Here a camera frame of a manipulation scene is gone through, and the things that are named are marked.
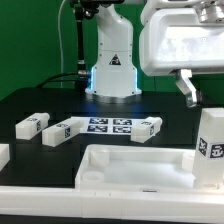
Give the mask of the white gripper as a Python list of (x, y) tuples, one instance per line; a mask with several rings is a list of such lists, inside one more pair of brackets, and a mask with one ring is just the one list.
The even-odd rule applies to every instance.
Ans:
[(224, 0), (147, 0), (141, 23), (141, 69), (149, 76), (177, 70), (187, 107), (198, 106), (192, 73), (224, 73)]

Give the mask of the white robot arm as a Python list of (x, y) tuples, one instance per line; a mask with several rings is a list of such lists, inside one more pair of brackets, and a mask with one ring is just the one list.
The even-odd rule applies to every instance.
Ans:
[(140, 96), (133, 26), (115, 11), (119, 4), (139, 2), (140, 69), (148, 76), (173, 76), (187, 106), (196, 106), (201, 94), (192, 75), (224, 73), (224, 0), (70, 0), (78, 22), (97, 20), (98, 59), (86, 95), (108, 103)]

